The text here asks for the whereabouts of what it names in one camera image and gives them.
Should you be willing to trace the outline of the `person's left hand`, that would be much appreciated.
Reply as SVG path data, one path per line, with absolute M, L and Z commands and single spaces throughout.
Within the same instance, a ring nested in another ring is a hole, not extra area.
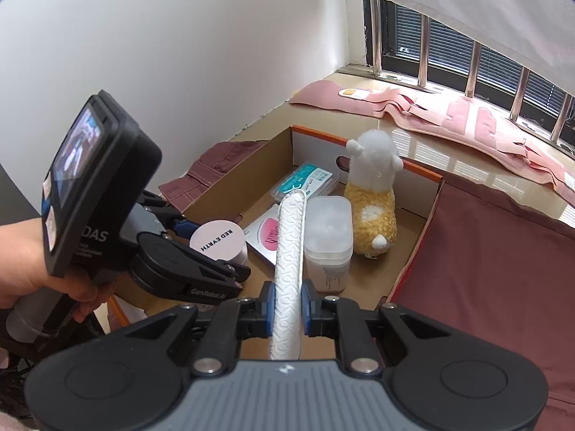
M 78 302 L 73 318 L 82 323 L 115 291 L 116 282 L 96 287 L 79 269 L 69 269 L 63 278 L 49 275 L 39 218 L 2 225 L 0 240 L 1 309 L 11 309 L 23 296 L 47 287 Z

